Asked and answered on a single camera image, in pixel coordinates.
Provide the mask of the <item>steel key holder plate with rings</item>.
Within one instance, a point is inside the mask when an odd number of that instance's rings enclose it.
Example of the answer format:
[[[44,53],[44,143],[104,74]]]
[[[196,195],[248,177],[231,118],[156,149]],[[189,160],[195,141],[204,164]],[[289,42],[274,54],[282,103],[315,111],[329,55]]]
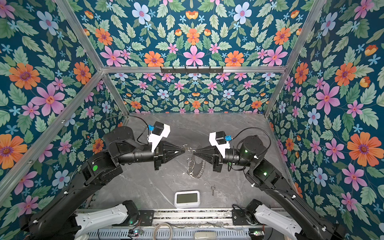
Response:
[[[196,150],[193,150],[188,144],[183,145],[183,148],[186,153],[191,155],[187,160],[187,174],[194,179],[200,179],[203,176],[206,167],[205,160],[198,161],[198,157],[195,155]]]

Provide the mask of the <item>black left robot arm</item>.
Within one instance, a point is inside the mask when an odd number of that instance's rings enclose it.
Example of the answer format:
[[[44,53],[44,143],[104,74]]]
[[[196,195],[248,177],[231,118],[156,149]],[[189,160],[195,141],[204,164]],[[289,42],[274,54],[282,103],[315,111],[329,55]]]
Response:
[[[21,218],[20,227],[27,233],[26,239],[75,240],[104,226],[136,223],[139,212],[133,201],[90,216],[75,212],[86,199],[123,173],[123,165],[152,162],[157,171],[161,165],[184,154],[183,148],[163,140],[169,133],[170,126],[156,122],[147,145],[135,140],[130,127],[117,127],[105,134],[106,150],[84,162],[80,172],[42,211]]]

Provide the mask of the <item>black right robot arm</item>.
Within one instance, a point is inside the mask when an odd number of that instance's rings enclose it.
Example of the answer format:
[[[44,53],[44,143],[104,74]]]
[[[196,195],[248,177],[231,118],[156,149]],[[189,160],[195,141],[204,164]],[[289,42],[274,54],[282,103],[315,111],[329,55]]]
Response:
[[[224,166],[247,167],[246,179],[278,202],[289,214],[283,216],[265,204],[252,200],[245,212],[249,222],[267,225],[291,240],[342,240],[346,229],[317,213],[289,184],[282,173],[265,159],[267,148],[257,136],[248,136],[240,149],[232,148],[223,138],[210,134],[210,146],[197,149],[194,155],[207,161],[215,172]]]

